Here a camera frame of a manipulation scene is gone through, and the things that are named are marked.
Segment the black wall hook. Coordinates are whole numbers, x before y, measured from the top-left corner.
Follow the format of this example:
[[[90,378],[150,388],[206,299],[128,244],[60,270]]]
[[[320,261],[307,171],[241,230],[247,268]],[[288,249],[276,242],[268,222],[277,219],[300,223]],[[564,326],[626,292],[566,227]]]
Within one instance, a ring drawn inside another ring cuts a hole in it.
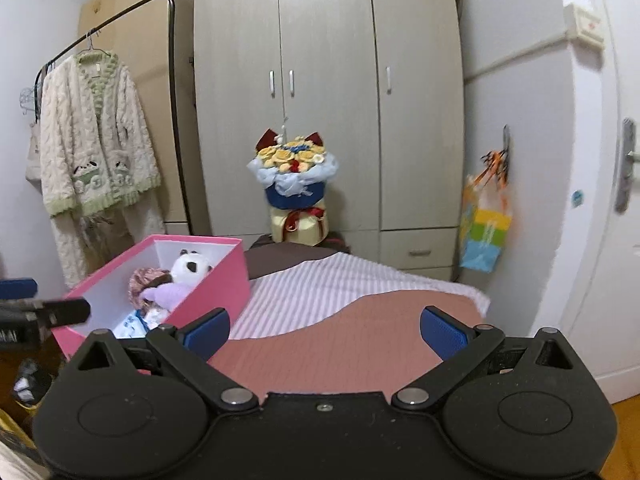
[[[502,128],[502,150],[501,150],[501,181],[504,185],[509,182],[511,151],[511,128],[504,125]]]

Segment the flower bouquet blue wrap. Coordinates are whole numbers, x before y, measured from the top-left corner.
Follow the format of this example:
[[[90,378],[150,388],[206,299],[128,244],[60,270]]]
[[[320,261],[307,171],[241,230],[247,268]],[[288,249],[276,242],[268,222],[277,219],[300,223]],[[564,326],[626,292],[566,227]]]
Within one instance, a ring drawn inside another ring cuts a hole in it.
[[[247,168],[264,188],[272,240],[319,245],[329,233],[326,185],[338,170],[338,161],[326,149],[320,134],[287,141],[268,129],[255,151]]]

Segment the grey wardrobe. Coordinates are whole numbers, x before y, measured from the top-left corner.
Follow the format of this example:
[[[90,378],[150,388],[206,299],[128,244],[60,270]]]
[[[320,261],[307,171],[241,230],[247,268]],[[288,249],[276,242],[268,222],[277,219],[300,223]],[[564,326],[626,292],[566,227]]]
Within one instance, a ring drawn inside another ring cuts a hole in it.
[[[454,0],[194,0],[198,133],[213,232],[270,229],[248,164],[267,131],[318,133],[324,203],[357,256],[450,278],[463,158]]]

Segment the colourful paper gift bag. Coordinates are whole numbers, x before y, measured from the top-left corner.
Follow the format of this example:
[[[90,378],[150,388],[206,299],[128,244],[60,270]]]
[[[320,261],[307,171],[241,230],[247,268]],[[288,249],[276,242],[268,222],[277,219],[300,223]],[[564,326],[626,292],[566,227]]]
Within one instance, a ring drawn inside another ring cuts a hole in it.
[[[466,270],[491,273],[512,222],[508,152],[489,152],[483,162],[484,169],[468,177],[463,190],[459,263]]]

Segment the white panda plush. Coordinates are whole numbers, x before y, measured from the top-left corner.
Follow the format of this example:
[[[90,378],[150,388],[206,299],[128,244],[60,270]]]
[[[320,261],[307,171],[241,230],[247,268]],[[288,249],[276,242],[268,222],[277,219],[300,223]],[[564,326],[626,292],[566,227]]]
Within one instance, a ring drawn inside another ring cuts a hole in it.
[[[213,270],[212,263],[195,250],[183,249],[170,269],[174,283],[195,287]]]

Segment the black clothes rack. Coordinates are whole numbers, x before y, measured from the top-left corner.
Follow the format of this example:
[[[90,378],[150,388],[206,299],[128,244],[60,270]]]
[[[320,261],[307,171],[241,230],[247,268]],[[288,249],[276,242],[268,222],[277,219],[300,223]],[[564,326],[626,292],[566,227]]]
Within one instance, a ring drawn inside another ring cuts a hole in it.
[[[84,41],[91,42],[91,38],[96,36],[102,29],[110,26],[112,23],[118,21],[129,13],[137,11],[146,6],[154,0],[139,0],[131,6],[127,6],[126,9],[112,15],[107,20],[100,23],[98,26],[88,29],[83,35],[79,36],[74,42],[65,47],[61,52],[58,52],[53,58],[44,64],[36,75],[34,84],[32,85],[32,91],[34,92],[34,115],[35,121],[39,122],[41,114],[41,100],[44,78],[49,73],[50,68],[55,64],[57,60],[65,56],[71,50],[74,50],[78,44],[82,44]],[[170,102],[170,117],[172,125],[172,133],[174,134],[174,148],[176,153],[176,164],[178,170],[178,178],[180,184],[180,191],[182,196],[182,203],[184,213],[186,214],[186,232],[188,234],[193,233],[193,223],[189,208],[188,196],[186,196],[186,178],[183,174],[182,153],[179,136],[179,121],[178,121],[178,101],[177,101],[177,81],[176,81],[176,61],[175,61],[175,24],[176,24],[176,0],[165,0],[167,4],[167,70],[168,70],[168,89],[169,89],[169,102]]]

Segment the striped pink bed cover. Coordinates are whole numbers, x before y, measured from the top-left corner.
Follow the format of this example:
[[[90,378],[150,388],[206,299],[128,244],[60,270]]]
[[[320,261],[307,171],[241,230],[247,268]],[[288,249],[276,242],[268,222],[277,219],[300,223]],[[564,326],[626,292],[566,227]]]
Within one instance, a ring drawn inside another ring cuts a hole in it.
[[[250,302],[209,363],[260,398],[392,394],[440,362],[420,335],[425,307],[473,326],[490,304],[474,287],[332,249],[272,244],[245,257]]]

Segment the white door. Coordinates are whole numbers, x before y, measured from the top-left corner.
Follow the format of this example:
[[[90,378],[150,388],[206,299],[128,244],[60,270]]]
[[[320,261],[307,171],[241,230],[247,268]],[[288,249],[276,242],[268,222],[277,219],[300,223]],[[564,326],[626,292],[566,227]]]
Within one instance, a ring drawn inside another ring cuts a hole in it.
[[[574,47],[576,143],[563,230],[570,290],[559,326],[612,403],[639,392],[639,163],[615,211],[622,122],[637,124],[639,0],[588,0],[605,49]]]

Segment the pink cardboard box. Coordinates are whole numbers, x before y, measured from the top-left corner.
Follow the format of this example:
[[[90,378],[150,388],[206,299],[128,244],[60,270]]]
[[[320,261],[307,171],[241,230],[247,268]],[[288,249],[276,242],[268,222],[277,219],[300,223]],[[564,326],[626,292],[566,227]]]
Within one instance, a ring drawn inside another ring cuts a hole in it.
[[[87,300],[91,314],[85,323],[53,331],[66,358],[99,328],[137,337],[160,323],[181,328],[216,308],[235,323],[250,300],[250,283],[237,238],[151,235],[68,296]]]

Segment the purple plush toy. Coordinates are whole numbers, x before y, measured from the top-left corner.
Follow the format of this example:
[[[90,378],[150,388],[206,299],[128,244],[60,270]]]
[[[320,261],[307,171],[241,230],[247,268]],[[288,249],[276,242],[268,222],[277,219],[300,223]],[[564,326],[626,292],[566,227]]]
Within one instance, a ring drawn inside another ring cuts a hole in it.
[[[156,304],[157,307],[172,312],[192,292],[193,287],[188,284],[164,283],[157,287],[148,287],[142,290],[140,297]]]

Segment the large blue-white wipes pack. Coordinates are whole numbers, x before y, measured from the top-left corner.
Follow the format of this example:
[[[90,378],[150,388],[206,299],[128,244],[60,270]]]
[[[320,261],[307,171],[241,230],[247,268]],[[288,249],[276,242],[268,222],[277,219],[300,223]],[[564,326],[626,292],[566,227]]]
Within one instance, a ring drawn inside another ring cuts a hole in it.
[[[129,313],[113,330],[117,339],[144,338],[168,318],[169,311],[159,307]]]

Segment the pink floral scrunchie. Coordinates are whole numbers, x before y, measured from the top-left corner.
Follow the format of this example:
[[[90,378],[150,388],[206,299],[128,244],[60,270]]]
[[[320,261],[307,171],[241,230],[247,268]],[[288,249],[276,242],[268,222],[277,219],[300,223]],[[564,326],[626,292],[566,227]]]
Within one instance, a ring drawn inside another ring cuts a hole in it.
[[[128,297],[137,309],[145,309],[149,303],[142,298],[142,292],[147,288],[157,287],[171,282],[168,270],[157,268],[137,268],[128,283]]]

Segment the cream knitted cardigan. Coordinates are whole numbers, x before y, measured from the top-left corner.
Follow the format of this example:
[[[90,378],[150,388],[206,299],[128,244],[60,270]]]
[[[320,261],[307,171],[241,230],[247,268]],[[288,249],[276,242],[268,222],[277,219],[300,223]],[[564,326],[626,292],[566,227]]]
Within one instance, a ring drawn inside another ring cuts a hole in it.
[[[130,69],[116,53],[78,53],[47,74],[42,88],[40,170],[67,287],[96,270],[86,224],[118,211],[140,242],[165,231],[162,184]]]

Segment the white wall switch box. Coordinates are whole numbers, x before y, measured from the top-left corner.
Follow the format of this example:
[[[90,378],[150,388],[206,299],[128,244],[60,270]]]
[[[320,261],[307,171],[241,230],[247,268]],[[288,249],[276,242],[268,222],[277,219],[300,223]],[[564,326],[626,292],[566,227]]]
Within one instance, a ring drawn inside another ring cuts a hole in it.
[[[564,8],[564,18],[568,40],[596,51],[605,49],[603,22],[596,14],[570,3]]]

